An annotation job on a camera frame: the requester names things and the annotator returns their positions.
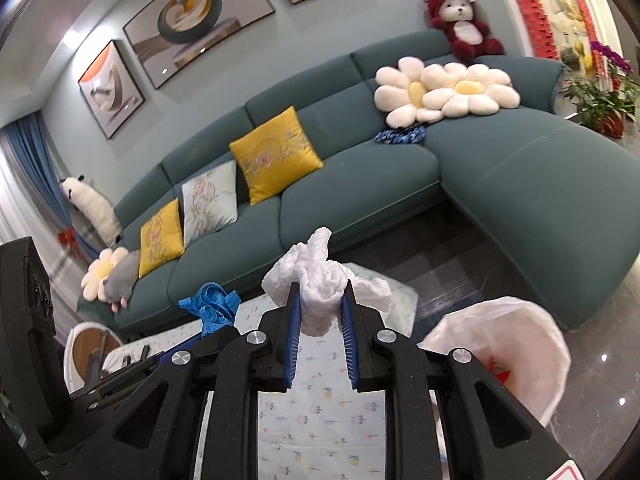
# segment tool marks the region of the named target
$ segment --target white pillow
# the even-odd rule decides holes
[[[193,177],[182,184],[184,247],[238,220],[236,161]]]

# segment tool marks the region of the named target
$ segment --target potted plant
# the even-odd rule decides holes
[[[591,48],[607,60],[609,78],[593,80],[573,74],[565,93],[576,105],[580,123],[613,139],[621,139],[624,119],[635,121],[640,82],[628,61],[598,41]]]

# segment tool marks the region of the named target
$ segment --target metal screw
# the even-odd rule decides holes
[[[178,350],[174,355],[171,356],[171,362],[174,365],[185,365],[189,361],[191,361],[191,354],[186,350]]]
[[[252,345],[261,345],[267,341],[267,335],[259,330],[254,330],[246,335],[246,340]]]
[[[456,348],[453,351],[453,359],[459,363],[468,363],[471,361],[471,352],[466,348]]]
[[[383,343],[392,343],[397,337],[393,330],[381,330],[377,335],[378,341],[382,341]]]

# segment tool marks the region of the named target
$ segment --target white sheer curtain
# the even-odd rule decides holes
[[[29,190],[11,170],[8,156],[6,144],[0,143],[0,243],[33,238],[51,283],[56,339],[64,344],[70,330],[82,321],[76,302],[86,266],[66,254],[55,227],[41,217]]]

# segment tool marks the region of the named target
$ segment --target sofa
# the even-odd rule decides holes
[[[193,176],[231,160],[229,142],[291,105],[324,168],[249,206],[238,170],[238,221],[201,238],[140,279],[129,308],[78,301],[79,311],[123,336],[177,324],[177,306],[214,281],[259,285],[293,244],[320,226],[337,251],[452,201],[500,247],[539,303],[568,330],[588,320],[640,251],[640,163],[610,140],[553,114],[564,66],[532,57],[476,59],[507,71],[522,104],[488,117],[443,120],[424,145],[372,139],[385,127],[374,77],[404,56],[455,61],[446,37],[426,30],[367,46],[290,77],[211,123],[151,169],[115,207],[129,250],[140,227]]]

